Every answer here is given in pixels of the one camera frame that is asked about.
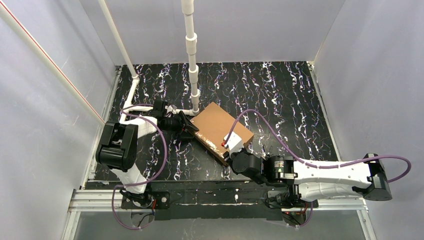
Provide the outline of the brown cardboard express box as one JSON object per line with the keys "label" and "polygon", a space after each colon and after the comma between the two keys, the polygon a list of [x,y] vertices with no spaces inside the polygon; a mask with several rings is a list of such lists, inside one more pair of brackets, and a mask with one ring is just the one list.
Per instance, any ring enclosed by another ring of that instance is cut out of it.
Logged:
{"label": "brown cardboard express box", "polygon": [[211,102],[191,119],[191,123],[198,128],[194,136],[224,166],[229,165],[229,149],[223,146],[223,142],[234,122],[235,118],[215,102]]}

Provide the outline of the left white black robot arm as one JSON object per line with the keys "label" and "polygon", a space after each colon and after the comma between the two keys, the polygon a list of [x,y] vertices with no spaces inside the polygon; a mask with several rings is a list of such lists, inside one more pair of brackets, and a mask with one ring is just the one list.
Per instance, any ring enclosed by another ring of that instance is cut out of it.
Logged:
{"label": "left white black robot arm", "polygon": [[174,106],[163,100],[155,100],[146,116],[134,115],[123,123],[107,121],[103,128],[96,152],[97,163],[111,170],[121,181],[120,193],[136,206],[147,208],[155,199],[149,191],[150,180],[146,179],[136,165],[138,139],[159,133],[163,143],[163,164],[168,158],[165,131],[176,132],[183,139],[199,131],[190,119]]}

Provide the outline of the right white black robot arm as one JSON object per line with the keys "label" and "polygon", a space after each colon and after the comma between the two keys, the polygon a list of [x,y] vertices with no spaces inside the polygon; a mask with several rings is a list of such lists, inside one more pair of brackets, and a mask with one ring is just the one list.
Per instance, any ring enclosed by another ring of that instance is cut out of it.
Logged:
{"label": "right white black robot arm", "polygon": [[272,208],[292,208],[341,196],[370,201],[393,198],[385,169],[378,159],[358,163],[298,161],[293,156],[258,157],[242,149],[231,154],[229,165],[235,174],[258,185],[281,188],[281,192],[268,196]]}

